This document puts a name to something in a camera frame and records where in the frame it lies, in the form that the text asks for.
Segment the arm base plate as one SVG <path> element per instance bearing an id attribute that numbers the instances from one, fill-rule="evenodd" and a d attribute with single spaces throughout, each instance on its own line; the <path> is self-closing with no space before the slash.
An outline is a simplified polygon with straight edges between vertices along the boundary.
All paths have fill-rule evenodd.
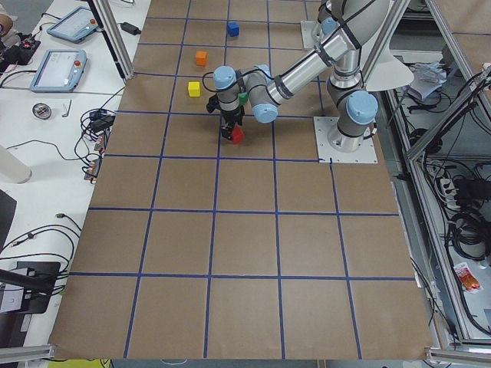
<path id="1" fill-rule="evenodd" d="M 314 117 L 314 126 L 320 163 L 377 164 L 368 126 L 362 136 L 355 138 L 341 134 L 337 117 Z"/>
<path id="2" fill-rule="evenodd" d="M 304 50 L 312 49 L 325 39 L 325 33 L 318 21 L 301 21 L 300 28 Z"/>

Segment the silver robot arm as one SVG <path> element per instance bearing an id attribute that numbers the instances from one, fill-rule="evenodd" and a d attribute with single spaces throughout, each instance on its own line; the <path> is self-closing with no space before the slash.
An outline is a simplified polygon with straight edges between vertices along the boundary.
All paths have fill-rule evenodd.
<path id="1" fill-rule="evenodd" d="M 241 141 L 245 103 L 250 104 L 258 122 L 271 123 L 282 104 L 330 69 L 327 89 L 340 117 L 328 133 L 328 142 L 338 151 L 354 152 L 378 110 L 376 98 L 363 88 L 361 49 L 384 23 L 389 5 L 384 0 L 321 2 L 312 49 L 274 77 L 265 65 L 242 70 L 226 65 L 216 68 L 213 95 L 206 109 L 220 112 L 222 137 L 233 143 Z"/>

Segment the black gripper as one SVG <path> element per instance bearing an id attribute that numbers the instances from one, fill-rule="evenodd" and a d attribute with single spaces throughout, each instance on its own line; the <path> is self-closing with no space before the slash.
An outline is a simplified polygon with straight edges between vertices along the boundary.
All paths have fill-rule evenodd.
<path id="1" fill-rule="evenodd" d="M 224 122 L 220 126 L 220 133 L 223 138 L 231 140 L 234 127 L 236 125 L 242 126 L 242 118 L 245 114 L 244 107 L 238 106 L 234 110 L 225 110 L 219 107 L 219 111 L 224 119 Z"/>

